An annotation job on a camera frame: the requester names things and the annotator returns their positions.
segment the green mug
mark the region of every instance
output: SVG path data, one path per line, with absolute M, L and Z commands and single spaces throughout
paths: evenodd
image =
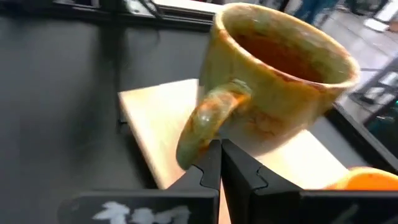
M 276 148 L 331 108 L 358 74 L 345 48 L 311 25 L 262 6 L 224 5 L 214 18 L 177 162 L 188 169 L 220 127 L 223 138 L 251 155 Z

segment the mug handle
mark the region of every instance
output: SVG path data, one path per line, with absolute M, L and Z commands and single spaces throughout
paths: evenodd
M 220 126 L 250 98 L 250 89 L 240 80 L 232 80 L 209 91 L 192 111 L 181 132 L 176 152 L 179 166 L 187 170 L 203 155 Z

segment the wooden block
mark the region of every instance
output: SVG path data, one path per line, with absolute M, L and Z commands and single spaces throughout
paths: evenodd
M 184 174 L 175 160 L 175 150 L 196 97 L 196 79 L 119 93 L 126 119 L 160 189 Z M 304 189 L 320 189 L 348 172 L 307 130 L 255 158 Z M 230 223 L 223 189 L 220 223 Z

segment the mug rim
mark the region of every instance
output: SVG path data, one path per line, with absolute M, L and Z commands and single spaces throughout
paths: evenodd
M 339 83 L 322 83 L 322 82 L 313 82 L 310 80 L 306 80 L 303 78 L 299 78 L 293 75 L 290 75 L 288 73 L 285 73 L 281 70 L 278 70 L 263 61 L 259 60 L 255 56 L 253 56 L 251 53 L 249 53 L 245 48 L 240 46 L 237 41 L 229 34 L 229 32 L 226 30 L 224 23 L 223 23 L 223 15 L 227 11 L 232 11 L 236 10 L 236 7 L 251 7 L 251 8 L 256 8 L 259 10 L 264 11 L 265 13 L 273 13 L 277 14 L 278 16 L 293 20 L 295 23 L 297 23 L 299 26 L 303 26 L 306 29 L 309 29 L 316 33 L 316 35 L 319 35 L 322 39 L 327 40 L 330 42 L 338 51 L 341 53 L 340 57 L 343 57 L 345 61 L 348 62 L 349 65 L 349 74 L 347 79 L 345 79 L 342 82 Z M 322 30 L 319 30 L 315 28 L 314 26 L 311 26 L 310 24 L 307 24 L 304 21 L 301 21 L 300 19 L 297 19 L 294 16 L 288 15 L 284 12 L 277 11 L 275 9 L 271 9 L 265 6 L 258 6 L 255 4 L 249 4 L 249 3 L 244 3 L 244 2 L 236 2 L 236 3 L 229 3 L 225 4 L 222 8 L 222 10 L 218 11 L 215 14 L 214 18 L 214 23 L 215 23 L 215 28 L 218 29 L 218 32 L 220 32 L 223 41 L 226 42 L 229 47 L 238 49 L 238 52 L 243 55 L 244 59 L 247 60 L 250 64 L 253 64 L 256 67 L 259 67 L 261 70 L 271 70 L 273 71 L 273 74 L 276 76 L 282 76 L 284 80 L 290 80 L 290 81 L 296 81 L 296 82 L 303 82 L 306 83 L 310 86 L 316 87 L 326 87 L 326 88 L 349 88 L 354 86 L 358 80 L 359 80 L 359 73 L 360 73 L 360 68 L 358 65 L 358 62 L 351 56 L 351 54 L 339 43 L 337 42 L 334 38 L 330 37 L 328 34 L 324 33 Z

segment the ceramic mug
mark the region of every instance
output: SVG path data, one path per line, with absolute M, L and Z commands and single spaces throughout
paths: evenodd
M 178 141 L 189 166 L 219 131 L 250 155 L 271 150 L 322 115 L 358 79 L 355 59 L 324 32 L 245 3 L 215 15 L 197 107 Z

